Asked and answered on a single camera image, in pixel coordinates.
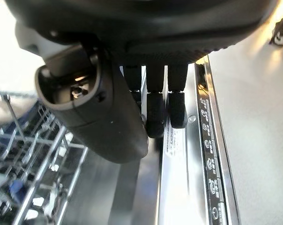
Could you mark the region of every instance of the black robotic finger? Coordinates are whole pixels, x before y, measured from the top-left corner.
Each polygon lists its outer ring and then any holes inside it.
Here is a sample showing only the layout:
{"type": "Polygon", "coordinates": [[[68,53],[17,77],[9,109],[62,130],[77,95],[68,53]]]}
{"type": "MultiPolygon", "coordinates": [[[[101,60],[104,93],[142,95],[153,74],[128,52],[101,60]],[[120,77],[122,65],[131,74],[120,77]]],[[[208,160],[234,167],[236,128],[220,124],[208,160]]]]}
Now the black robotic finger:
{"type": "Polygon", "coordinates": [[[173,128],[185,128],[187,125],[187,114],[185,108],[184,93],[168,94],[168,113],[173,128]]]}
{"type": "Polygon", "coordinates": [[[146,130],[150,138],[160,138],[164,135],[165,104],[163,95],[150,93],[147,95],[146,130]]]}
{"type": "Polygon", "coordinates": [[[187,64],[175,64],[168,66],[168,113],[173,128],[185,128],[187,114],[185,108],[185,96],[182,92],[185,88],[187,77],[187,64]]]}

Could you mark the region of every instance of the stainless steel door edge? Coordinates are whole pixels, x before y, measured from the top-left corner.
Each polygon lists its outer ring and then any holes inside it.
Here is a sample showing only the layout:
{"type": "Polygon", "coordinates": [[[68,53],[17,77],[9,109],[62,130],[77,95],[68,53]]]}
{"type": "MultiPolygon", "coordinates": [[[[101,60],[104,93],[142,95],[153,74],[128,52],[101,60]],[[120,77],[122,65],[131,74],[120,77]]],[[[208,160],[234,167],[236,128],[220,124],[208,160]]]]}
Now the stainless steel door edge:
{"type": "Polygon", "coordinates": [[[164,132],[159,225],[240,224],[208,57],[189,65],[186,129],[164,132]]]}
{"type": "Polygon", "coordinates": [[[221,118],[219,115],[219,109],[217,105],[216,93],[214,89],[212,73],[209,63],[209,57],[203,58],[205,66],[205,77],[208,84],[210,108],[212,111],[212,117],[215,127],[216,143],[218,147],[218,155],[220,161],[220,168],[223,178],[225,205],[227,209],[228,223],[230,225],[240,224],[240,217],[238,211],[238,203],[235,195],[234,183],[232,179],[231,167],[226,149],[225,138],[223,135],[223,128],[221,118]]]}

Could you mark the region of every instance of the wire rack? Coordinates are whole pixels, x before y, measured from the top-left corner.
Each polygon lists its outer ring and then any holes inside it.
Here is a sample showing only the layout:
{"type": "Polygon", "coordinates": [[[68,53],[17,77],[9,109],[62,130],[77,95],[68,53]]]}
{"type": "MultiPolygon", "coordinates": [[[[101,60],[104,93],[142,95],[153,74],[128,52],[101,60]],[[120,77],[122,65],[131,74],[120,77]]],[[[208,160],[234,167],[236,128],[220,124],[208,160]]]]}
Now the wire rack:
{"type": "Polygon", "coordinates": [[[17,118],[1,92],[13,123],[0,126],[0,224],[60,224],[88,148],[41,103],[17,118]]]}

